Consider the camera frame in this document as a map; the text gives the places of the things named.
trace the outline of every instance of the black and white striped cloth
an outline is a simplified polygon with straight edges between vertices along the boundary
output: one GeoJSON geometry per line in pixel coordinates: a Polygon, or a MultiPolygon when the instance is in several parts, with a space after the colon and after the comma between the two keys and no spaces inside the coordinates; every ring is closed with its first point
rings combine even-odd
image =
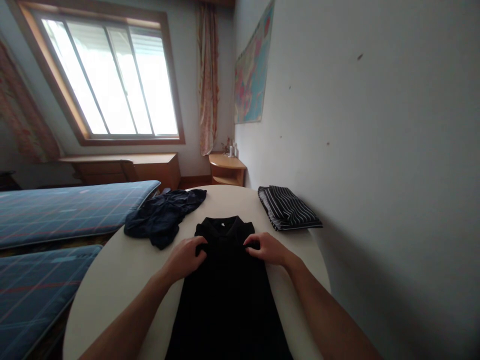
{"type": "Polygon", "coordinates": [[[287,187],[260,186],[258,197],[275,231],[324,227],[317,215],[287,187]]]}

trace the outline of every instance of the blue mattress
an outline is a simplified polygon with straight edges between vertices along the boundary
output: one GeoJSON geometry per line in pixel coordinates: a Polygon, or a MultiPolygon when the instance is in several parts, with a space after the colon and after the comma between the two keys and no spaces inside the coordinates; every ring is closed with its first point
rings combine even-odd
{"type": "Polygon", "coordinates": [[[0,360],[24,359],[72,302],[101,245],[0,258],[0,360]]]}
{"type": "Polygon", "coordinates": [[[159,184],[0,192],[0,249],[115,232],[159,184]]]}

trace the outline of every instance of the curtain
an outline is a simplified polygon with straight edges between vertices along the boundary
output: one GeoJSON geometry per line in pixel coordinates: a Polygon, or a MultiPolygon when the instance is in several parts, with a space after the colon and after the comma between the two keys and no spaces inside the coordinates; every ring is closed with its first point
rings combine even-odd
{"type": "Polygon", "coordinates": [[[57,141],[1,42],[0,119],[12,130],[20,154],[32,163],[46,163],[60,157],[57,141]]]}
{"type": "Polygon", "coordinates": [[[215,5],[199,3],[197,34],[200,153],[205,156],[217,139],[219,32],[215,5]]]}

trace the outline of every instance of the tabletop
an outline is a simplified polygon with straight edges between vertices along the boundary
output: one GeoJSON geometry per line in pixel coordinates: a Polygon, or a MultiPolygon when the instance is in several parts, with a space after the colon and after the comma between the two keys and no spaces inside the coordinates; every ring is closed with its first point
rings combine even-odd
{"type": "Polygon", "coordinates": [[[208,160],[210,164],[218,166],[219,168],[225,169],[246,169],[247,167],[244,165],[236,157],[228,157],[222,153],[211,153],[208,155],[208,160]]]}
{"type": "MultiPolygon", "coordinates": [[[[93,261],[73,301],[63,343],[63,358],[78,359],[107,326],[130,304],[149,278],[159,270],[178,242],[194,236],[205,217],[240,216],[252,222],[255,232],[270,232],[300,256],[318,281],[330,291],[330,281],[322,254],[306,230],[275,232],[252,189],[231,185],[209,185],[205,201],[188,214],[172,245],[164,250],[148,239],[124,234],[123,227],[108,241],[93,261]]],[[[266,265],[270,288],[288,347],[294,359],[321,359],[315,346],[300,300],[287,272],[266,265]]],[[[183,280],[176,282],[164,297],[141,348],[139,359],[163,359],[177,314],[183,280]]]]}
{"type": "Polygon", "coordinates": [[[62,163],[92,163],[92,162],[112,162],[112,161],[130,161],[134,164],[158,164],[171,161],[176,152],[158,152],[158,153],[132,153],[132,154],[113,154],[113,155],[73,155],[61,157],[58,161],[62,163]]]}

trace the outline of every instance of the round table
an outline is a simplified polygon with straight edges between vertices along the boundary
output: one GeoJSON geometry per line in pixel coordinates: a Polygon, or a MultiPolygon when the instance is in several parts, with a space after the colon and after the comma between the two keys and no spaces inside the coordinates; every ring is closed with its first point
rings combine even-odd
{"type": "MultiPolygon", "coordinates": [[[[231,185],[201,186],[198,189],[207,190],[205,201],[183,219],[173,244],[166,249],[159,250],[148,239],[126,236],[123,227],[108,241],[88,269],[73,301],[63,344],[65,360],[79,358],[162,267],[174,246],[180,240],[194,236],[197,224],[205,217],[238,215],[244,222],[252,222],[255,232],[270,232],[300,256],[312,274],[330,291],[322,254],[308,230],[275,232],[255,190],[231,185]]],[[[269,264],[266,269],[293,358],[321,359],[287,272],[280,266],[269,264]]],[[[183,280],[175,283],[163,299],[139,359],[165,357],[182,286],[183,280]]]]}

